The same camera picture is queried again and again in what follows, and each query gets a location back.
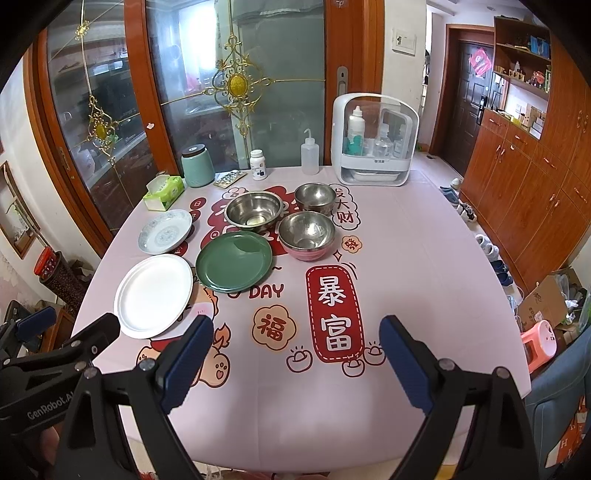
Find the bottle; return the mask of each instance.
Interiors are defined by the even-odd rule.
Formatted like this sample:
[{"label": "bottle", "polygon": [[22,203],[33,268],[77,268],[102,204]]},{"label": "bottle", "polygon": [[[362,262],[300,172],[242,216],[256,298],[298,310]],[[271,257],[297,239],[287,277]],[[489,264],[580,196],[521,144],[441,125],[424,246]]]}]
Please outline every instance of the bottle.
[{"label": "bottle", "polygon": [[320,170],[320,147],[314,142],[309,128],[304,130],[304,133],[306,132],[308,132],[308,138],[301,145],[301,170],[304,175],[316,175]]},{"label": "bottle", "polygon": [[262,154],[262,150],[251,151],[250,158],[252,178],[254,180],[262,180],[267,178],[267,167],[265,166],[265,156]]},{"label": "bottle", "polygon": [[388,138],[388,131],[390,126],[388,124],[381,124],[379,126],[379,135],[375,139],[374,144],[374,157],[375,158],[386,158],[392,155],[394,151],[394,144]]},{"label": "bottle", "polygon": [[349,140],[349,155],[361,155],[363,149],[363,136],[365,135],[365,120],[363,112],[359,105],[353,110],[353,115],[349,117],[349,128],[347,129],[347,139]]}]

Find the table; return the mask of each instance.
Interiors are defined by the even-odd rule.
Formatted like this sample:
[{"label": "table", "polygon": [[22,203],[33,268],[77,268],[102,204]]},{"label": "table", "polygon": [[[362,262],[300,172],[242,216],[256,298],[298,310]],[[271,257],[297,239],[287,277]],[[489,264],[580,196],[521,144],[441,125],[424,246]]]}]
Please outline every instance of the table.
[{"label": "table", "polygon": [[[196,231],[178,253],[193,265],[200,246],[227,231],[223,207],[233,195],[270,189],[293,211],[293,191],[308,181],[337,189],[334,254],[301,262],[282,254],[276,234],[268,233],[274,266],[259,285],[234,295],[194,288],[188,317],[214,315],[215,338],[196,385],[170,414],[191,458],[311,472],[402,457],[424,417],[380,348],[386,314],[396,314],[436,357],[488,373],[505,365],[522,397],[530,391],[519,329],[493,269],[419,171],[402,187],[345,187],[330,167],[313,177],[289,167],[269,170],[263,181],[245,177],[226,192],[187,189],[173,208],[191,211]],[[100,263],[75,332],[113,311],[119,282],[147,257],[139,232],[157,215],[141,203],[127,219]],[[159,339],[121,334],[95,364],[103,372],[130,369],[157,356],[165,337],[180,335],[186,324]],[[139,438],[131,412],[123,417],[128,435]],[[467,431],[469,419],[462,417],[456,434]]]}]

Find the green plate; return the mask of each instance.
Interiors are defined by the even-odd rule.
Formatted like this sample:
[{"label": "green plate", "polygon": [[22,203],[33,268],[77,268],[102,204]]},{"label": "green plate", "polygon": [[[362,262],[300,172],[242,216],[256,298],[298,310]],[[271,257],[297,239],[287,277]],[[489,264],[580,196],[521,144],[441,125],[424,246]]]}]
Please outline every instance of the green plate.
[{"label": "green plate", "polygon": [[195,269],[206,287],[221,293],[246,290],[271,268],[273,253],[269,242],[252,232],[224,233],[199,252]]}]

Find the pink stool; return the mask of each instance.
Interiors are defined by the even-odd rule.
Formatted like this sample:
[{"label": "pink stool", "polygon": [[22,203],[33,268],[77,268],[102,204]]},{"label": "pink stool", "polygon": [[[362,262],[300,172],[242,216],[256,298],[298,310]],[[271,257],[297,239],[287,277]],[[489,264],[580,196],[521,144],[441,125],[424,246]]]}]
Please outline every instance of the pink stool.
[{"label": "pink stool", "polygon": [[524,346],[530,347],[532,358],[527,365],[530,373],[556,354],[556,338],[547,320],[536,323],[527,332],[522,333],[521,341]]}]

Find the stainless steel bowl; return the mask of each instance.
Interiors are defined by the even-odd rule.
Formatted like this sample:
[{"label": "stainless steel bowl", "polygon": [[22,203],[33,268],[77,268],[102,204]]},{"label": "stainless steel bowl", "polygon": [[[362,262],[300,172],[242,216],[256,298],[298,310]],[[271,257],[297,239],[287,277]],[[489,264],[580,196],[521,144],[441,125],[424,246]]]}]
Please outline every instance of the stainless steel bowl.
[{"label": "stainless steel bowl", "polygon": [[224,217],[240,230],[261,232],[272,227],[283,210],[283,200],[271,192],[246,192],[233,199]]},{"label": "stainless steel bowl", "polygon": [[279,241],[299,260],[317,260],[330,251],[335,240],[335,225],[318,212],[296,212],[279,224]]},{"label": "stainless steel bowl", "polygon": [[335,204],[336,193],[332,187],[324,183],[306,183],[295,190],[294,197],[301,210],[330,216]]}]

